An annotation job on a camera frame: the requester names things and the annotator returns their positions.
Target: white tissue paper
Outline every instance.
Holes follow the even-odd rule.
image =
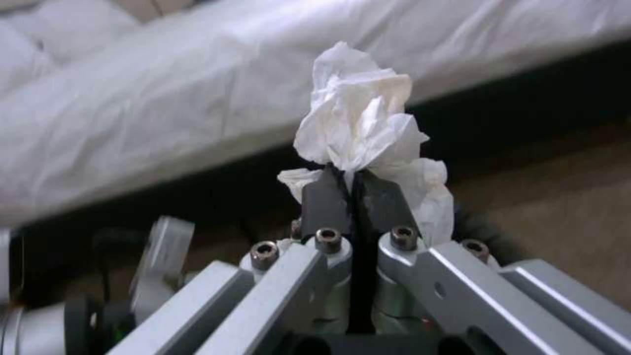
[[[353,174],[367,168],[394,181],[410,206],[427,246],[451,240],[453,197],[445,187],[443,162],[418,158],[429,137],[418,130],[414,116],[405,114],[411,80],[392,69],[380,69],[367,53],[338,42],[314,62],[311,111],[302,120],[293,146],[306,159],[332,162]],[[300,202],[302,188],[320,171],[281,171],[278,179]]]

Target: white bedsheet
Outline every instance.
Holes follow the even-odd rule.
[[[291,142],[313,60],[339,40],[410,75],[414,103],[630,30],[628,0],[210,3],[0,101],[0,225]]]

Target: brown carpet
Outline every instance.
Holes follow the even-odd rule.
[[[514,238],[530,255],[631,310],[631,126],[609,125],[449,167],[456,201]],[[296,216],[272,210],[249,226],[276,239]],[[198,231],[186,269],[219,259],[238,263],[248,250],[236,227]],[[127,298],[135,267],[112,272],[112,297]],[[66,294],[100,295],[96,275]]]

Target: hex socket screw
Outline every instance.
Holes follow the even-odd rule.
[[[315,248],[324,254],[335,254],[342,248],[342,235],[335,228],[320,228],[315,232]]]
[[[250,249],[250,261],[252,267],[257,270],[265,271],[274,265],[278,260],[278,247],[272,241],[261,241],[256,243]]]
[[[401,251],[416,249],[416,230],[410,226],[396,226],[390,230],[390,244]]]
[[[480,259],[481,262],[487,263],[489,251],[486,244],[475,239],[465,239],[460,242],[464,249],[469,251],[473,256]]]

